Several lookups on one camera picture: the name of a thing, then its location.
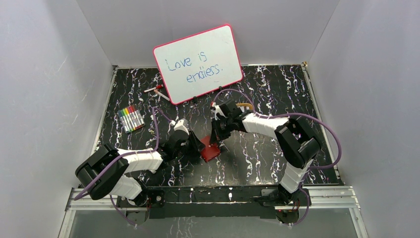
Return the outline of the orange oval tray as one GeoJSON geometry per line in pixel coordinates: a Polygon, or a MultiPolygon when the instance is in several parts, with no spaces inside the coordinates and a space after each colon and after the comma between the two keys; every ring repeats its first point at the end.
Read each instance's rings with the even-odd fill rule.
{"type": "Polygon", "coordinates": [[[242,111],[242,112],[246,112],[246,111],[250,111],[250,112],[254,112],[254,106],[250,103],[237,103],[236,106],[242,111]]]}

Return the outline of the red card holder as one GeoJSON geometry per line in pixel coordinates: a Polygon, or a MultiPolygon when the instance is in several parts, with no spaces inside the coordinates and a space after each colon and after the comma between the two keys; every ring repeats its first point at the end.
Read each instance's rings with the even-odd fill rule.
{"type": "Polygon", "coordinates": [[[203,137],[201,142],[205,145],[205,147],[200,152],[200,155],[206,163],[220,155],[221,151],[219,145],[217,142],[210,143],[210,135],[203,137]]]}

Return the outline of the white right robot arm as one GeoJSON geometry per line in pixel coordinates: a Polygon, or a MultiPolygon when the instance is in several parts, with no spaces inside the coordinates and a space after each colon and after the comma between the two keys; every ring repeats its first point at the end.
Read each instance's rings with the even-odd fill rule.
{"type": "Polygon", "coordinates": [[[292,205],[299,198],[299,189],[311,163],[321,150],[319,137],[303,116],[270,118],[241,109],[232,100],[221,105],[212,103],[210,143],[227,139],[231,132],[256,133],[275,139],[287,161],[277,191],[261,195],[261,203],[272,201],[292,205]]]}

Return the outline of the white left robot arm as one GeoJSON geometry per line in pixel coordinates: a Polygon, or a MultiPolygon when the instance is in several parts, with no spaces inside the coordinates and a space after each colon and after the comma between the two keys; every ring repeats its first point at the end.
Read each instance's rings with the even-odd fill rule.
{"type": "Polygon", "coordinates": [[[182,129],[175,130],[156,150],[123,150],[105,144],[76,169],[75,175],[87,189],[84,194],[93,200],[115,195],[143,206],[149,199],[148,189],[140,180],[128,177],[128,173],[155,173],[167,162],[187,154],[200,154],[206,148],[193,131],[182,129]]]}

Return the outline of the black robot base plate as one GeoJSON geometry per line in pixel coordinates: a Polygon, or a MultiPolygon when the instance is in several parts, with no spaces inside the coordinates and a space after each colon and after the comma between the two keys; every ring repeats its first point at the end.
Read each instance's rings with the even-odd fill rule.
{"type": "Polygon", "coordinates": [[[151,219],[175,217],[259,217],[295,223],[312,205],[306,188],[289,193],[278,185],[151,186],[139,205],[117,197],[118,208],[147,211],[151,219]]]}

